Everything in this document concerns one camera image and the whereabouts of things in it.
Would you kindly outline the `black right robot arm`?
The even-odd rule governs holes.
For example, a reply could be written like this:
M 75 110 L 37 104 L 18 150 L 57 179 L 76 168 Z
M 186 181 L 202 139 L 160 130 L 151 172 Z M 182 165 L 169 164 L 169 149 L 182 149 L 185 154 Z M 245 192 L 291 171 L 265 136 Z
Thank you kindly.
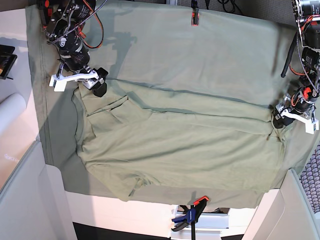
M 94 47 L 85 41 L 83 28 L 91 17 L 102 24 L 97 15 L 102 6 L 95 0 L 38 0 L 36 4 L 47 44 L 55 46 L 59 55 L 59 68 L 49 86 L 64 92 L 68 82 L 80 82 L 101 98 L 107 92 L 108 71 L 89 66 L 89 50 Z

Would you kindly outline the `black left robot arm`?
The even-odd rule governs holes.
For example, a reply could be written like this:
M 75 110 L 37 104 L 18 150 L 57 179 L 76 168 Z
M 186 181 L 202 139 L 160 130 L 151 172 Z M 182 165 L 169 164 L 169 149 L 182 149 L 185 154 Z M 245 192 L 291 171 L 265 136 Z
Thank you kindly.
M 299 87 L 286 93 L 274 107 L 273 126 L 277 129 L 295 120 L 304 124 L 305 132 L 314 134 L 320 129 L 316 119 L 316 101 L 320 98 L 320 2 L 293 0 L 297 31 L 290 44 L 281 77 L 288 70 L 299 77 Z

